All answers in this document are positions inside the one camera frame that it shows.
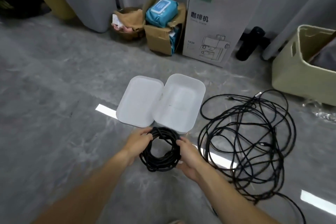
forearm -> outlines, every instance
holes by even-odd
[[[224,224],[278,224],[241,196],[208,163],[197,167],[197,183]]]
[[[127,161],[123,151],[117,153],[96,174],[54,203],[34,224],[95,223],[127,167]]]

box handle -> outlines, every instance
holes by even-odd
[[[292,57],[294,57],[296,54],[296,41],[292,43],[291,50],[292,50]]]

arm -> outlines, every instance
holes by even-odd
[[[114,155],[96,174],[55,202],[33,224],[93,224],[116,186],[120,175],[153,139],[151,128],[135,130],[124,148]]]
[[[187,138],[176,141],[182,164],[177,168],[194,180],[225,224],[279,224],[247,201],[199,155]]]

blue wet wipes package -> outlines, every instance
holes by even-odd
[[[173,30],[169,32],[171,54],[174,54],[174,52],[175,52],[176,39],[177,39],[179,33],[180,33],[179,26],[174,27]]]
[[[178,3],[174,0],[160,0],[146,12],[146,21],[156,27],[165,28],[178,13]]]

black cable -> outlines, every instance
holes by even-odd
[[[285,101],[286,106],[282,107],[275,102],[262,98],[265,92],[270,91],[279,93]],[[209,100],[218,97],[225,97],[230,101],[238,101],[240,104],[225,110],[214,118],[205,116],[203,113],[204,105],[208,103]],[[284,183],[284,158],[293,150],[296,141],[296,127],[292,116],[288,112],[288,101],[285,95],[277,90],[260,92],[254,97],[236,94],[220,94],[207,99],[201,105],[200,113],[204,119],[209,121],[201,130],[197,141],[199,153],[204,160],[219,170],[223,175],[227,176],[229,182],[235,186],[236,190],[255,205],[260,200],[270,199],[274,195],[278,195],[292,202],[299,210],[303,223],[306,223],[305,216],[298,205],[289,197],[279,192]],[[243,116],[247,113],[254,115],[257,121],[243,121]],[[277,138],[277,126],[281,123],[285,123],[288,130],[288,137],[284,138],[285,143],[282,147],[279,146]],[[266,132],[258,140],[250,140],[247,136],[242,134],[242,130],[240,129],[241,125],[258,126],[265,129]],[[229,140],[227,134],[222,134],[224,131],[233,133],[233,142]],[[232,151],[218,149],[212,142],[214,137],[220,137],[226,140],[232,147]],[[210,154],[210,146],[218,152],[233,154],[230,168],[220,167],[213,162]],[[259,154],[251,156],[253,150],[258,151]],[[251,184],[266,183],[271,184],[271,188],[265,186],[267,189],[262,193],[247,191],[247,187]]]
[[[176,131],[165,127],[154,127],[148,133],[153,135],[153,140],[150,141],[146,149],[140,153],[141,161],[146,165],[150,172],[165,172],[172,170],[181,158],[180,147],[176,144],[176,140],[180,139],[179,134]],[[163,157],[157,158],[151,153],[152,143],[156,138],[165,140],[171,145],[171,150]]]

